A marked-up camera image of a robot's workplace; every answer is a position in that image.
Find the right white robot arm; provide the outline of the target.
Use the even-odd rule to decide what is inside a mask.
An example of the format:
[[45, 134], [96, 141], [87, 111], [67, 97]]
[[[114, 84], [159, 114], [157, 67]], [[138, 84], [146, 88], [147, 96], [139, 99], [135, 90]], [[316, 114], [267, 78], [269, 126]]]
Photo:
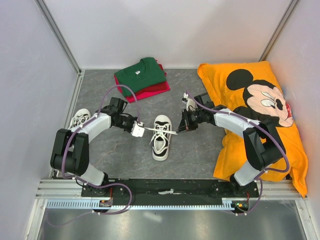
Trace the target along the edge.
[[280, 159], [289, 171], [290, 163], [285, 146], [275, 125], [270, 120], [258, 121], [234, 113], [223, 105], [215, 106], [207, 93], [193, 97], [185, 92], [182, 101], [186, 108], [181, 113], [177, 133], [196, 130], [199, 124], [208, 123], [228, 130], [244, 142], [246, 162], [230, 176], [229, 191], [235, 197], [242, 196], [247, 186], [268, 171], [280, 172], [271, 165]]

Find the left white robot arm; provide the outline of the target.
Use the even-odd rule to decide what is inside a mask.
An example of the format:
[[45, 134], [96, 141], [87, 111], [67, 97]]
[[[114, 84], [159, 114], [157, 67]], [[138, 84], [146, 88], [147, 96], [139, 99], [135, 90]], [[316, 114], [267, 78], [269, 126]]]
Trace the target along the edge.
[[96, 111], [87, 120], [81, 120], [70, 129], [57, 131], [50, 166], [60, 171], [62, 177], [76, 178], [92, 186], [92, 191], [99, 197], [110, 191], [107, 173], [97, 169], [90, 163], [90, 142], [102, 132], [116, 127], [132, 133], [138, 117], [125, 113], [127, 102], [112, 97], [109, 104]]

